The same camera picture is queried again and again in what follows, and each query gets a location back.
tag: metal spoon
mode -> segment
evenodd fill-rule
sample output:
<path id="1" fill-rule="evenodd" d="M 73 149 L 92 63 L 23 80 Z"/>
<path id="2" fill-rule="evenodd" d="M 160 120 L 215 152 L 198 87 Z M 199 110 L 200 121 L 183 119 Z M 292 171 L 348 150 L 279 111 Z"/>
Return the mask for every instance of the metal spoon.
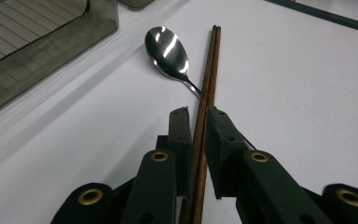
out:
<path id="1" fill-rule="evenodd" d="M 187 54 L 176 34 L 165 27 L 154 27 L 146 34 L 145 47 L 162 74 L 185 83 L 200 98 L 201 91 L 188 79 Z"/>

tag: chopstick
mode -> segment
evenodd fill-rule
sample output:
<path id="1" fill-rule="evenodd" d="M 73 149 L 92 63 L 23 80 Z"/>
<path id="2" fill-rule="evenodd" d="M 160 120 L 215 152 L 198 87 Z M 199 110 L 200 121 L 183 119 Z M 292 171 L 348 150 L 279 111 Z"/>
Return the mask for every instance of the chopstick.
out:
<path id="1" fill-rule="evenodd" d="M 213 107 L 217 65 L 219 59 L 221 27 L 213 26 L 205 65 L 202 92 L 197 113 L 196 127 L 193 137 L 192 167 L 191 167 L 191 196 L 182 201 L 179 224 L 200 224 L 207 175 L 207 162 L 204 154 L 205 114 L 206 109 Z"/>

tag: spoon handle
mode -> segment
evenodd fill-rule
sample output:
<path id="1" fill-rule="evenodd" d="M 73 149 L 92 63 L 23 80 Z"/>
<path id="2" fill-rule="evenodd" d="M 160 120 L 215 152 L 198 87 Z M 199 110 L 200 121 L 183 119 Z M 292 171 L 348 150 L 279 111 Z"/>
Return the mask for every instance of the spoon handle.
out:
<path id="1" fill-rule="evenodd" d="M 196 87 L 196 85 L 194 85 L 190 80 L 183 81 L 183 83 L 185 83 L 185 85 L 188 86 L 197 95 L 197 97 L 199 97 L 199 99 L 201 98 L 201 91 Z"/>

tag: white surface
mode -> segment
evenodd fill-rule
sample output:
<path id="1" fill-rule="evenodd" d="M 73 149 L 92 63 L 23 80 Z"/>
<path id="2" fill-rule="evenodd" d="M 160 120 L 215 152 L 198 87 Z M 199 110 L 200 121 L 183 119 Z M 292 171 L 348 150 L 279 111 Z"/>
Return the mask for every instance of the white surface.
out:
<path id="1" fill-rule="evenodd" d="M 301 1 L 358 20 L 358 1 Z M 358 31 L 262 0 L 157 0 L 119 7 L 119 31 L 0 111 L 0 223 L 49 223 L 77 187 L 134 177 L 169 113 L 198 100 L 159 74 L 145 33 L 176 32 L 203 79 L 210 32 L 222 27 L 215 104 L 303 187 L 358 188 Z M 240 223 L 208 179 L 203 223 Z"/>

